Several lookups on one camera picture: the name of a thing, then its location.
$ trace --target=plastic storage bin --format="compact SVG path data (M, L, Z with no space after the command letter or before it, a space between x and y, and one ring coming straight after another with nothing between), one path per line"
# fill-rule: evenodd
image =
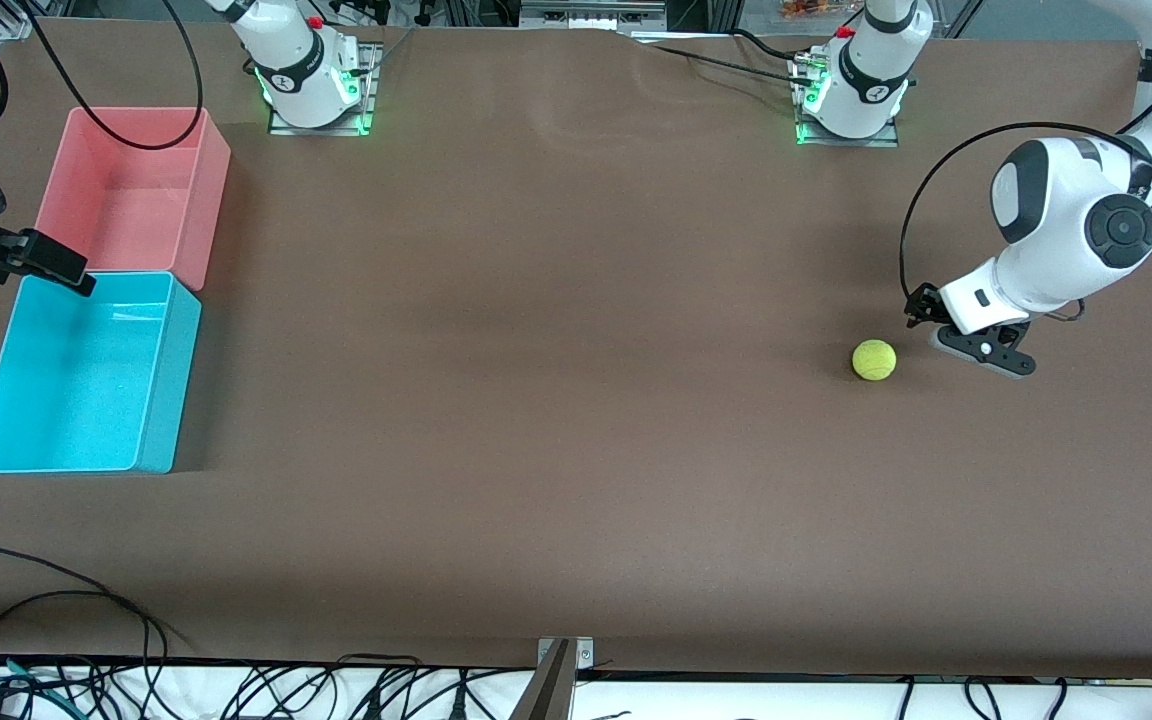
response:
M170 273L83 300L24 278L0 354L0 473L172 469L202 305Z
M194 108L96 108L143 143L172 141ZM70 109L35 227L88 257L88 272L168 270L191 290L207 274L229 145L206 111L180 145L137 150Z

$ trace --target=table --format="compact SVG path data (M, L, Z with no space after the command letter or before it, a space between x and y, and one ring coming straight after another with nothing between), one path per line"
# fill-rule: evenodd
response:
M94 104L191 101L172 26L48 28ZM1038 323L1024 382L905 331L895 272L945 150L1123 123L1132 46L932 41L881 151L796 146L776 83L579 31L417 31L374 135L271 138L233 32L189 32L233 161L177 471L0 477L0 544L182 655L517 665L584 634L613 667L1152 676L1152 260ZM15 227L73 103L37 41L3 60ZM911 281L1000 249L1020 141L935 182ZM850 374L863 338L887 382ZM63 586L0 560L0 609ZM91 602L0 634L138 643Z

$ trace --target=tennis ball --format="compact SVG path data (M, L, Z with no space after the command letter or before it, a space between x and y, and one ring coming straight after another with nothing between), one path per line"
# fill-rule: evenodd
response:
M851 350L851 370L867 381L881 381L896 369L896 351L881 340L867 340Z

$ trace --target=white robotic arm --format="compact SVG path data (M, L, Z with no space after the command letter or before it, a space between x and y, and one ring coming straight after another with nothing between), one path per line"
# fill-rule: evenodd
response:
M941 323L932 342L1014 377L1033 373L1016 350L1030 320L1134 272L1152 252L1152 3L1096 0L1143 40L1137 127L1100 137L1029 141L1007 156L991 205L1007 247L942 288L910 297L910 327Z
M909 70L931 36L927 0L869 0L855 35L824 46L832 73L803 111L836 136L876 135L900 109Z
M335 29L308 24L296 0L206 0L229 20L256 63L266 100L288 123L317 128L361 101L358 41Z

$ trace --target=pink bin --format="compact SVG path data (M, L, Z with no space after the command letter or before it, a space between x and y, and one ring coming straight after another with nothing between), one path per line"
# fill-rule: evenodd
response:
M129 141L172 141L194 108L93 108ZM206 111L175 147L137 150L69 111L35 227L88 257L88 270L169 270L189 290L207 276L229 146Z

